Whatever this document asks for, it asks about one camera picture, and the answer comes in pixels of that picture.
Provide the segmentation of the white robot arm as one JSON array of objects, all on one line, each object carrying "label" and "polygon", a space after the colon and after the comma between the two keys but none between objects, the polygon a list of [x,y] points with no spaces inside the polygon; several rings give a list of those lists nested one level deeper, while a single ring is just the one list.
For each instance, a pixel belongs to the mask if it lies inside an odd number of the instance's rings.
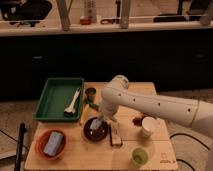
[{"label": "white robot arm", "polygon": [[213,103],[162,95],[146,95],[129,90],[129,80],[115,76],[101,90],[100,112],[113,116],[120,106],[172,121],[213,138]]}]

